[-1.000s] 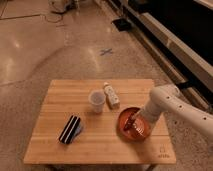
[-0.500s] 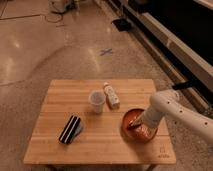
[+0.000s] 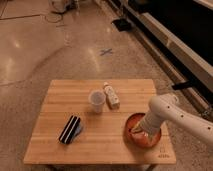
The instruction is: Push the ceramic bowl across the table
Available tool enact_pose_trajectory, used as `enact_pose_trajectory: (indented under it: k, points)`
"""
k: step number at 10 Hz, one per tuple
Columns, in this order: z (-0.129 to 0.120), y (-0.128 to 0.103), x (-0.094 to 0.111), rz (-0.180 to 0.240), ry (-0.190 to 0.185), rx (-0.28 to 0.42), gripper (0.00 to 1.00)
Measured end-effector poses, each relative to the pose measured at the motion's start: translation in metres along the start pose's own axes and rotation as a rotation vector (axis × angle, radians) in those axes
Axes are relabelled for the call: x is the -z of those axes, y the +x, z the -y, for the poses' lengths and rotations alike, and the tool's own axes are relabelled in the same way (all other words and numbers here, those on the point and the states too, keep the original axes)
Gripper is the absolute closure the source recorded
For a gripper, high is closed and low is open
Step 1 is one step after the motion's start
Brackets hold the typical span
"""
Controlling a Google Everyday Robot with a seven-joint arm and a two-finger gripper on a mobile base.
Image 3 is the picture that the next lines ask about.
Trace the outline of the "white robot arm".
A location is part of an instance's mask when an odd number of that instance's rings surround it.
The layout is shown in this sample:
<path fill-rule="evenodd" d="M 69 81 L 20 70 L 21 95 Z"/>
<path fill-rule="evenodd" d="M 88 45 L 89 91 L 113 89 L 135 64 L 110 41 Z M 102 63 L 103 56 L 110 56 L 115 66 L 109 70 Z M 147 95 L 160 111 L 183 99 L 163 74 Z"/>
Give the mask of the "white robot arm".
<path fill-rule="evenodd" d="M 153 96 L 148 103 L 148 112 L 132 132 L 145 131 L 154 135 L 163 122 L 169 120 L 213 148 L 213 123 L 184 111 L 179 104 L 179 98 L 172 93 Z"/>

